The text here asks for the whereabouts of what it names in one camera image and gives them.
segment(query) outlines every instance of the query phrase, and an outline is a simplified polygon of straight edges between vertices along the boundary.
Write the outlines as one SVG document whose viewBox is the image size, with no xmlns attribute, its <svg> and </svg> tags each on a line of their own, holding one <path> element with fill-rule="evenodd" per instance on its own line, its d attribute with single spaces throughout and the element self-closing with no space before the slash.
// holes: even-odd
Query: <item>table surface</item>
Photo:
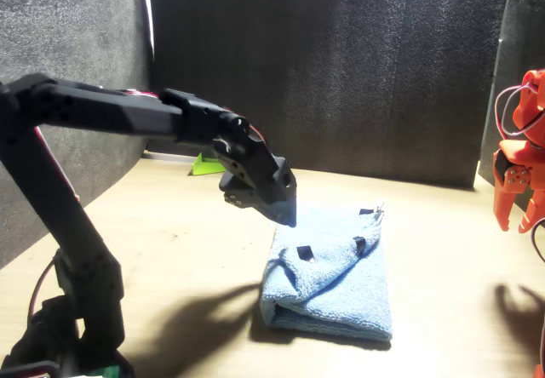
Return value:
<svg viewBox="0 0 545 378">
<path fill-rule="evenodd" d="M 501 232 L 493 187 L 465 191 L 296 170 L 300 201 L 386 202 L 390 348 L 267 330 L 256 316 L 273 227 L 223 202 L 220 175 L 141 159 L 87 207 L 123 268 L 123 354 L 139 377 L 531 377 L 545 311 L 545 266 L 522 216 Z M 0 271 L 0 354 L 25 330 L 47 236 Z M 38 302 L 60 293 L 53 273 Z"/>
</svg>

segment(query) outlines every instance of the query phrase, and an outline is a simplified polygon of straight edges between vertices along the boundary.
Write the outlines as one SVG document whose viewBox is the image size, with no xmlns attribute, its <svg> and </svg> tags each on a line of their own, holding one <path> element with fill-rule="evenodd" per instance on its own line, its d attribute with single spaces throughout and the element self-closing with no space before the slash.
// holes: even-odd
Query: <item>dark fabric wall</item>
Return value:
<svg viewBox="0 0 545 378">
<path fill-rule="evenodd" d="M 0 80 L 46 72 L 108 88 L 145 88 L 150 47 L 143 4 L 143 0 L 0 0 Z M 43 133 L 83 204 L 119 180 L 144 148 L 143 140 L 120 135 L 52 127 L 44 127 Z M 0 267 L 45 233 L 0 166 Z"/>
<path fill-rule="evenodd" d="M 504 3 L 152 0 L 153 86 L 244 114 L 297 168 L 471 186 Z"/>
<path fill-rule="evenodd" d="M 520 84 L 528 70 L 545 67 L 545 0 L 508 0 L 503 16 L 500 45 L 497 53 L 496 78 L 490 93 L 488 118 L 483 137 L 482 155 L 479 174 L 490 183 L 494 183 L 492 173 L 492 154 L 499 148 L 501 136 L 494 122 L 494 100 L 509 86 Z M 500 112 L 503 110 L 503 98 Z M 508 111 L 513 114 L 515 103 Z M 515 130 L 513 120 L 509 118 L 508 129 Z M 517 204 L 526 209 L 531 191 L 518 195 Z"/>
</svg>

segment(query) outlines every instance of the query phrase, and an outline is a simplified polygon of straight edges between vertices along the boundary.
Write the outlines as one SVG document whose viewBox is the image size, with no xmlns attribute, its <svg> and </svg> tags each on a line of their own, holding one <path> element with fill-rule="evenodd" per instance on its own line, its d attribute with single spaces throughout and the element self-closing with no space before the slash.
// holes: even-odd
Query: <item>green object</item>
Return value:
<svg viewBox="0 0 545 378">
<path fill-rule="evenodd" d="M 119 378 L 119 367 L 112 365 L 103 369 L 98 369 L 89 374 L 89 376 L 101 376 L 102 378 Z"/>
<path fill-rule="evenodd" d="M 192 172 L 193 175 L 217 174 L 225 172 L 225 167 L 217 159 L 203 157 L 203 153 L 200 153 L 192 165 Z"/>
</svg>

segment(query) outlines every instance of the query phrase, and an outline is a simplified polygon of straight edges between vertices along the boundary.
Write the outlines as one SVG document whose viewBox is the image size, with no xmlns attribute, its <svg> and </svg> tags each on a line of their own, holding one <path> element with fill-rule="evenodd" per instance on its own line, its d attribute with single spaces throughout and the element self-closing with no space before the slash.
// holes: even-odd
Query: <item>folded towel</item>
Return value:
<svg viewBox="0 0 545 378">
<path fill-rule="evenodd" d="M 272 242 L 260 300 L 265 323 L 389 341 L 382 217 L 381 209 L 298 207 L 297 227 L 279 227 Z"/>
</svg>

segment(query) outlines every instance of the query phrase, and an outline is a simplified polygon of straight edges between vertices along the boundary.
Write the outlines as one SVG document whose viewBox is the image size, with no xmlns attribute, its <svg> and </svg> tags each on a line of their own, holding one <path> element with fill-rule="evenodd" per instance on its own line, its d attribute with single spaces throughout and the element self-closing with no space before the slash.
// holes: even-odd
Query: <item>orange robot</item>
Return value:
<svg viewBox="0 0 545 378">
<path fill-rule="evenodd" d="M 502 95 L 513 91 L 509 96 L 502 114 L 498 117 L 497 103 Z M 520 92 L 520 102 L 513 113 L 513 122 L 519 129 L 513 133 L 505 129 L 506 111 L 511 99 Z M 528 203 L 525 216 L 519 225 L 519 232 L 531 230 L 531 241 L 536 252 L 545 261 L 536 246 L 536 227 L 545 222 L 545 69 L 529 71 L 520 86 L 503 90 L 496 99 L 496 125 L 503 140 L 500 149 L 494 153 L 494 215 L 500 228 L 509 228 L 509 214 L 514 199 L 526 187 L 534 191 Z M 509 140 L 508 135 L 524 134 L 526 140 Z M 541 365 L 537 365 L 533 378 L 545 378 L 543 373 L 545 350 L 545 328 L 542 333 Z"/>
</svg>

